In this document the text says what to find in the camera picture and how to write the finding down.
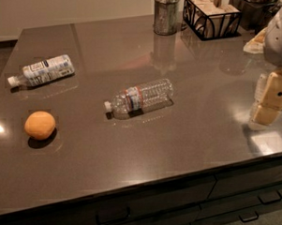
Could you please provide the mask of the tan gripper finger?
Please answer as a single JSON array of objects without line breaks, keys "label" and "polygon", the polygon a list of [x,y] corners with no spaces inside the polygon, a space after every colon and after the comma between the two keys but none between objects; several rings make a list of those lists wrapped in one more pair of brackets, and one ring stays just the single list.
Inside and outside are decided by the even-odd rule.
[{"label": "tan gripper finger", "polygon": [[282,67],[267,75],[262,98],[251,109],[251,122],[263,126],[271,125],[282,112]]},{"label": "tan gripper finger", "polygon": [[255,91],[255,101],[260,102],[263,92],[265,90],[265,85],[267,83],[268,75],[265,73],[261,73],[259,79],[256,84],[256,91]]}]

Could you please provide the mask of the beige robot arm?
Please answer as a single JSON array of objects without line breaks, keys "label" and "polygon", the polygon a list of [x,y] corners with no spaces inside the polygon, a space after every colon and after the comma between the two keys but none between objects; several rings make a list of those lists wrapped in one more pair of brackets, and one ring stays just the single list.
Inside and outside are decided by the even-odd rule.
[{"label": "beige robot arm", "polygon": [[269,75],[261,74],[257,82],[250,114],[256,129],[270,126],[282,112],[282,7],[268,23],[263,51],[265,60],[276,69]]}]

